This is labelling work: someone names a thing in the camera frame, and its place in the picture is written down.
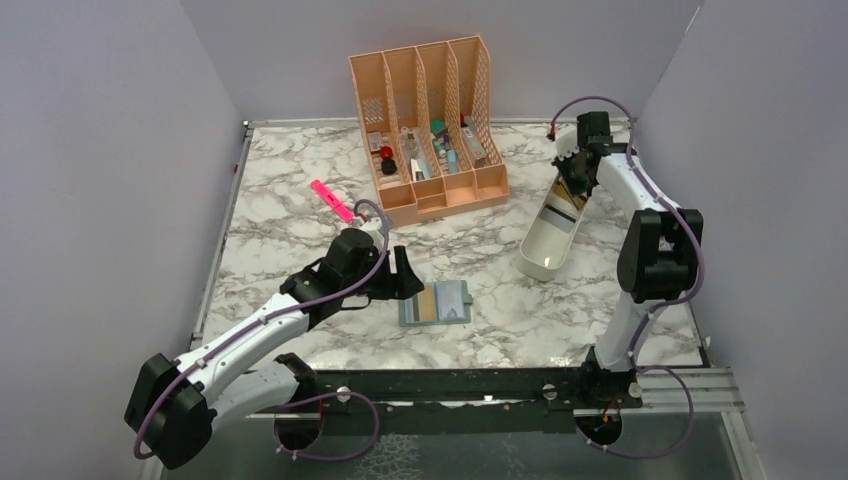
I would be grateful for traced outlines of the gold credit card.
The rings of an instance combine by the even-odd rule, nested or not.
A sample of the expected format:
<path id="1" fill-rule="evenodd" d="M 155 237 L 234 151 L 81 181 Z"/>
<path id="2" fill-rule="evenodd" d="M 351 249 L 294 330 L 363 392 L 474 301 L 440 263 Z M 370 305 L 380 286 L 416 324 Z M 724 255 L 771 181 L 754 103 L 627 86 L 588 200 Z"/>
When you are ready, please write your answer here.
<path id="1" fill-rule="evenodd" d="M 412 298 L 411 321 L 413 323 L 432 323 L 438 320 L 435 288 L 426 284 L 423 291 Z"/>

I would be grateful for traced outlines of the green card holder wallet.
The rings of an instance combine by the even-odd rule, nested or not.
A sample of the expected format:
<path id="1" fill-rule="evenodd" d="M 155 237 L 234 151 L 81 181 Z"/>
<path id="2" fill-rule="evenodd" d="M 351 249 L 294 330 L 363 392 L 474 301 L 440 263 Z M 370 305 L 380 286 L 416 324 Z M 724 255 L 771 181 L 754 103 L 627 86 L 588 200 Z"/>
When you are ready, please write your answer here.
<path id="1" fill-rule="evenodd" d="M 465 280 L 429 282 L 423 291 L 399 302 L 398 323 L 401 327 L 467 324 L 472 305 Z"/>

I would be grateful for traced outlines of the silver VIP credit card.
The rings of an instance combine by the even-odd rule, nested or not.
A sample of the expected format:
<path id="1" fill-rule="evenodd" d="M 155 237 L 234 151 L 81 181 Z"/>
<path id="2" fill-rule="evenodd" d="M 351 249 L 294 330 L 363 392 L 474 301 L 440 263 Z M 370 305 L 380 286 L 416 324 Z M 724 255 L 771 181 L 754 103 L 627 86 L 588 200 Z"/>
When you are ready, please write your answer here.
<path id="1" fill-rule="evenodd" d="M 436 288 L 438 318 L 440 320 L 465 317 L 463 287 L 460 281 L 449 281 Z"/>

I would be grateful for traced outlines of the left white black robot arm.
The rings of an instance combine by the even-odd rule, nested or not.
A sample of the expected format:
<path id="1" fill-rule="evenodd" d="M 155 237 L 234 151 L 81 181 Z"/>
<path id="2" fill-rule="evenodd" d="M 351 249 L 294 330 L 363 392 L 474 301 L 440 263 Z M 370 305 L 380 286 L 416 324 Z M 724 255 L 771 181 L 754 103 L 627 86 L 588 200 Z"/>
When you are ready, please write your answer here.
<path id="1" fill-rule="evenodd" d="M 317 374 L 293 353 L 258 368 L 279 346 L 344 310 L 349 297 L 406 300 L 424 284 L 403 246 L 380 230 L 346 228 L 327 253 L 285 279 L 278 292 L 219 338 L 175 359 L 141 367 L 124 420 L 133 453 L 176 469 L 198 455 L 221 427 L 263 409 L 298 411 L 316 401 Z"/>

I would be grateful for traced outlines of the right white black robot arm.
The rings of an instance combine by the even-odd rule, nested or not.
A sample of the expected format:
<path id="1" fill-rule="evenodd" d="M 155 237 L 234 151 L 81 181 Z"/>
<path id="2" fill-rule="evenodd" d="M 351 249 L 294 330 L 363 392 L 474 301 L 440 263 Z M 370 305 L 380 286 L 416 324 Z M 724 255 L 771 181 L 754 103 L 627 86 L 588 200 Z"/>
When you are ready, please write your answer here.
<path id="1" fill-rule="evenodd" d="M 703 216 L 669 200 L 643 169 L 629 142 L 617 142 L 604 111 L 578 116 L 571 138 L 557 142 L 557 167 L 567 191 L 589 199 L 606 189 L 629 226 L 617 260 L 621 290 L 613 319 L 590 348 L 577 380 L 579 398 L 600 407 L 624 392 L 658 316 L 682 303 L 699 278 Z"/>

